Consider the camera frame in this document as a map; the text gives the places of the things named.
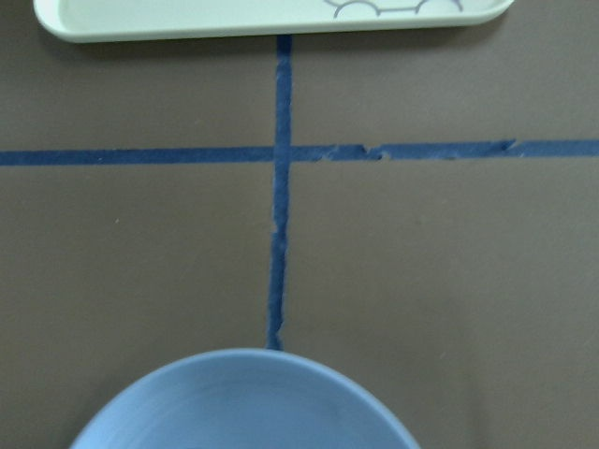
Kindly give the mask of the light blue round plate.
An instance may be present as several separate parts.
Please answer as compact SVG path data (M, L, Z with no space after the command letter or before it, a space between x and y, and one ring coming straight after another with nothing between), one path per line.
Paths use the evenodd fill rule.
M193 355L104 406L75 448L416 448L400 420L340 372L263 349Z

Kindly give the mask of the cream bear tray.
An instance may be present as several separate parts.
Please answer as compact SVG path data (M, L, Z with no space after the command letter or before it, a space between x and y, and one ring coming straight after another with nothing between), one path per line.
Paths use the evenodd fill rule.
M73 43L274 36L479 25L509 1L44 1L38 22Z

